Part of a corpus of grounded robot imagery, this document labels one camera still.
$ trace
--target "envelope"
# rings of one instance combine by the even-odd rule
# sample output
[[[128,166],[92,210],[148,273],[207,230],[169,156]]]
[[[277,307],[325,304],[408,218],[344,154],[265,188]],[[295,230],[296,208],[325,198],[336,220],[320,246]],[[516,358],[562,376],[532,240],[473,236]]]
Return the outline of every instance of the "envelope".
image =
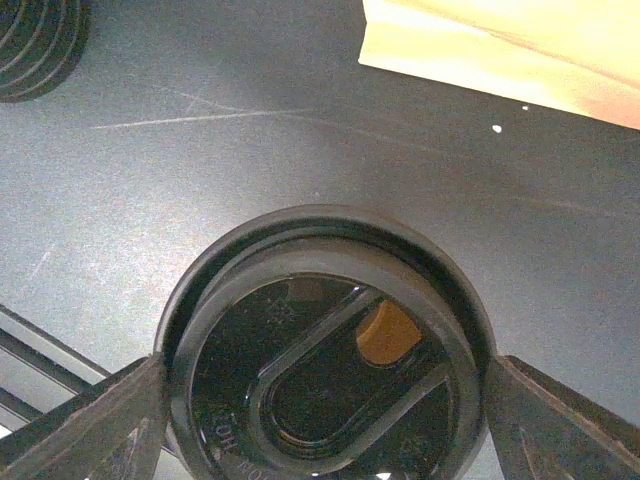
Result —
[[[640,129],[640,2],[364,0],[359,62]]]

